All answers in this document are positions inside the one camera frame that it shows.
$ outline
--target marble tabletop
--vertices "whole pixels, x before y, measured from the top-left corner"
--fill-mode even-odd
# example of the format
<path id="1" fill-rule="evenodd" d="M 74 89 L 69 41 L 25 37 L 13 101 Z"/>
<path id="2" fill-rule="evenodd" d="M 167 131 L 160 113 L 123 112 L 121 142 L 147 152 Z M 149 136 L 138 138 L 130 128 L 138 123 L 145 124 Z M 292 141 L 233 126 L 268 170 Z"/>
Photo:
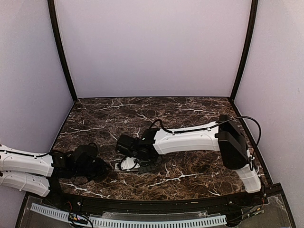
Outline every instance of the marble tabletop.
<path id="1" fill-rule="evenodd" d="M 95 142 L 100 146 L 99 156 L 114 167 L 124 157 L 115 152 L 121 134 L 141 136 L 155 119 L 162 119 L 170 129 L 206 124 L 218 120 L 220 114 L 236 116 L 226 98 L 79 99 L 54 149 L 68 152 L 78 145 Z M 111 171 L 106 178 L 84 185 L 76 186 L 65 179 L 60 180 L 60 185 L 66 193 L 118 200 L 185 200 L 245 191 L 237 174 L 223 166 L 218 151 L 176 152 L 162 159 L 151 173 Z"/>

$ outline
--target brown marble surface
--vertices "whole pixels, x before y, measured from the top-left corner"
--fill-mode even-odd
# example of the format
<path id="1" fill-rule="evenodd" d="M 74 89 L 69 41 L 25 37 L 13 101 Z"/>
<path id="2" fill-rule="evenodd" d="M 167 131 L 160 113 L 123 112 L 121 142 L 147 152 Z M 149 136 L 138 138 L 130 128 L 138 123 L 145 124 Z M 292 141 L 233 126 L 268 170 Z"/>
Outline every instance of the brown marble surface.
<path id="1" fill-rule="evenodd" d="M 95 142 L 100 146 L 99 156 L 114 167 L 124 157 L 114 150 L 121 134 L 141 136 L 158 118 L 170 129 L 206 124 L 217 120 L 220 114 L 236 116 L 226 98 L 80 99 L 54 149 L 67 152 L 80 144 Z M 65 179 L 60 184 L 67 193 L 118 200 L 184 200 L 245 191 L 237 174 L 223 166 L 219 152 L 176 152 L 162 158 L 162 164 L 151 173 L 112 171 L 103 180 L 80 186 Z"/>

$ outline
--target white slotted strip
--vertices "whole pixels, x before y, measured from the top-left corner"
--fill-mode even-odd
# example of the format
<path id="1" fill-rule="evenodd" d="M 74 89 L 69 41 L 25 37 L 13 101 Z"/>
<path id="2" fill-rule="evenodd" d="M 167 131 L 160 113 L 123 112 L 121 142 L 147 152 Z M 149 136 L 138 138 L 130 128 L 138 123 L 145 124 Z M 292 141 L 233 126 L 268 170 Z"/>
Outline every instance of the white slotted strip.
<path id="1" fill-rule="evenodd" d="M 32 204 L 31 210 L 39 214 L 68 222 L 68 212 L 49 208 L 36 203 Z M 226 224 L 226 216 L 215 216 L 211 218 L 198 218 L 180 221 L 124 221 L 104 218 L 89 217 L 95 228 L 207 228 Z"/>

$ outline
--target white wall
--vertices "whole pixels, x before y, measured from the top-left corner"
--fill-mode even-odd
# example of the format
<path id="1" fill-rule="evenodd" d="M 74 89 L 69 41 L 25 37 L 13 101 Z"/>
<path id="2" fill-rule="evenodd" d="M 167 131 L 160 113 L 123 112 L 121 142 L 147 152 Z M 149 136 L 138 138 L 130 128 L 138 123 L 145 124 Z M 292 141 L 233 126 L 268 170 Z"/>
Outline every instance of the white wall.
<path id="1" fill-rule="evenodd" d="M 0 1 L 0 138 L 48 152 L 72 106 L 46 0 Z M 15 226 L 24 193 L 0 187 L 0 228 Z"/>
<path id="2" fill-rule="evenodd" d="M 250 0 L 57 0 L 78 97 L 230 96 Z"/>
<path id="3" fill-rule="evenodd" d="M 240 112 L 256 118 L 259 146 L 281 182 L 298 227 L 304 224 L 304 1 L 260 0 L 237 94 Z M 257 137 L 254 124 L 249 124 Z"/>

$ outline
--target white backdrop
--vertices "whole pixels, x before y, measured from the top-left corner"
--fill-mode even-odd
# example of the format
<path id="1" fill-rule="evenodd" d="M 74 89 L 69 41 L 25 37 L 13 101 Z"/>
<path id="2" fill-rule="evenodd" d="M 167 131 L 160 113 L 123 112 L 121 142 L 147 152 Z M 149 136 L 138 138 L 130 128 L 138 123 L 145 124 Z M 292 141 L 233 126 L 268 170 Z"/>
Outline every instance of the white backdrop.
<path id="1" fill-rule="evenodd" d="M 57 0 L 78 97 L 230 96 L 251 0 Z"/>
<path id="2" fill-rule="evenodd" d="M 49 152 L 73 101 L 46 0 L 0 0 L 0 138 Z M 13 228 L 24 192 L 0 186 L 0 228 Z"/>
<path id="3" fill-rule="evenodd" d="M 259 146 L 281 182 L 297 227 L 304 225 L 304 2 L 259 1 L 236 104 L 262 127 Z M 248 125 L 257 137 L 254 124 Z"/>

